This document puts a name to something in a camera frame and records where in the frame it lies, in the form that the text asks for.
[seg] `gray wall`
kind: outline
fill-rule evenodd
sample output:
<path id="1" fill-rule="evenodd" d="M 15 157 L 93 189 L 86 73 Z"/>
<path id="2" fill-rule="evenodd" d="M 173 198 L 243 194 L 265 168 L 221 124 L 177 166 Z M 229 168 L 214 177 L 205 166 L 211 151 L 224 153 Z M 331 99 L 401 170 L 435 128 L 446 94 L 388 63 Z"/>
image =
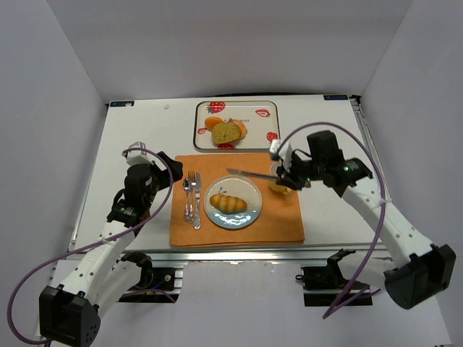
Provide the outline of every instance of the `gray wall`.
<path id="1" fill-rule="evenodd" d="M 415 0 L 362 102 L 392 197 L 437 244 L 458 254 L 438 296 L 463 346 L 463 3 Z"/>
<path id="2" fill-rule="evenodd" d="M 412 0 L 48 0 L 105 101 L 361 94 Z"/>
<path id="3" fill-rule="evenodd" d="M 104 104 L 45 0 L 7 0 L 0 11 L 0 336 L 14 285 L 67 248 L 83 181 L 102 130 Z M 32 277 L 14 306 L 33 336 L 50 269 Z"/>

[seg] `rectangular tray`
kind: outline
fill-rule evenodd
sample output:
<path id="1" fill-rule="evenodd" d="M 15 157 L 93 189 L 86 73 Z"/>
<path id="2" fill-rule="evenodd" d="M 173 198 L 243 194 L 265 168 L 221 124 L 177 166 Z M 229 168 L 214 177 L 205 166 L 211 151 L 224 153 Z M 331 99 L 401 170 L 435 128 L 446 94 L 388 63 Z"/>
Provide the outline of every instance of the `rectangular tray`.
<path id="1" fill-rule="evenodd" d="M 210 116 L 223 120 L 242 121 L 247 133 L 244 139 L 218 147 L 212 141 L 211 132 L 205 128 L 204 121 Z M 278 112 L 271 101 L 203 101 L 196 107 L 195 134 L 193 145 L 202 152 L 222 150 L 267 151 L 271 139 L 280 138 Z"/>

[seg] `orange fruit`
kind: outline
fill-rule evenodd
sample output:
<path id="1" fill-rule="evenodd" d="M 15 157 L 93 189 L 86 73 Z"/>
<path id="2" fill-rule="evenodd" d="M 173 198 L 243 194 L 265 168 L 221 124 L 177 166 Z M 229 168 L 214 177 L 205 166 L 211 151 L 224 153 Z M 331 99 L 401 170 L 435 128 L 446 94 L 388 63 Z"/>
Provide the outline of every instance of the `orange fruit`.
<path id="1" fill-rule="evenodd" d="M 219 123 L 223 123 L 224 120 L 222 118 L 219 118 L 219 117 L 215 117 L 215 116 L 212 116 L 212 117 L 208 117 L 205 119 L 204 121 L 204 125 L 206 128 L 208 128 L 209 131 L 212 132 L 212 129 Z"/>
<path id="2" fill-rule="evenodd" d="M 244 139 L 247 131 L 245 124 L 242 121 L 239 121 L 238 119 L 234 119 L 233 121 L 239 127 L 239 130 L 241 132 L 241 136 L 239 137 L 239 139 Z"/>

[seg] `black label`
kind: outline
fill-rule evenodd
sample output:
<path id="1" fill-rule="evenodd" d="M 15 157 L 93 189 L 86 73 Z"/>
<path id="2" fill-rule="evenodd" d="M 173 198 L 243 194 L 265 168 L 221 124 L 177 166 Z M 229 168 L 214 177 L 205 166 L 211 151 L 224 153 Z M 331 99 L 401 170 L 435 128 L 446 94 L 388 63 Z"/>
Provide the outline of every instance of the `black label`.
<path id="1" fill-rule="evenodd" d="M 340 95 L 324 95 L 323 99 L 328 100 L 328 101 L 332 101 L 332 100 L 349 100 L 347 95 L 343 95 L 343 94 L 340 94 Z"/>
<path id="2" fill-rule="evenodd" d="M 134 106 L 135 102 L 133 100 L 129 101 L 112 101 L 109 104 L 109 107 L 126 107 L 126 106 Z"/>

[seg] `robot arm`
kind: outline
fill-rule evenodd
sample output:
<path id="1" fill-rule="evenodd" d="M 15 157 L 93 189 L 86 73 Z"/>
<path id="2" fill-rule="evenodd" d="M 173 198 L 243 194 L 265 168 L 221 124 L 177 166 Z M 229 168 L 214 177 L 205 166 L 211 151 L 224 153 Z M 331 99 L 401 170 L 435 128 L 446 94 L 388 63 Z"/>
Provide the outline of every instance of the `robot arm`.
<path id="1" fill-rule="evenodd" d="M 405 309 L 446 289 L 456 259 L 454 251 L 448 245 L 434 245 L 392 202 L 383 201 L 371 171 L 357 158 L 344 159 L 333 132 L 311 134 L 307 141 L 310 160 L 302 160 L 290 144 L 280 148 L 280 140 L 272 142 L 272 159 L 282 161 L 277 171 L 277 184 L 301 190 L 310 187 L 311 181 L 322 181 L 351 205 L 373 230 L 380 222 L 381 204 L 386 203 L 380 238 L 393 262 L 370 258 L 357 280 L 386 289 Z M 363 258 L 354 251 L 341 250 L 328 259 L 328 277 L 335 283 L 345 283 L 357 271 Z"/>
<path id="2" fill-rule="evenodd" d="M 144 148 L 144 144 L 137 142 L 130 147 Z M 180 180 L 182 163 L 162 152 L 158 156 L 169 166 L 174 181 Z M 137 226 L 149 217 L 156 193 L 169 186 L 169 174 L 149 161 L 144 152 L 130 152 L 126 159 L 130 167 L 124 189 L 116 194 L 97 240 L 103 244 L 91 249 L 56 288 L 47 286 L 40 295 L 40 329 L 45 338 L 68 346 L 90 346 L 109 307 L 128 288 L 145 288 L 151 283 L 153 268 L 148 256 L 133 252 L 119 258 L 140 232 Z"/>

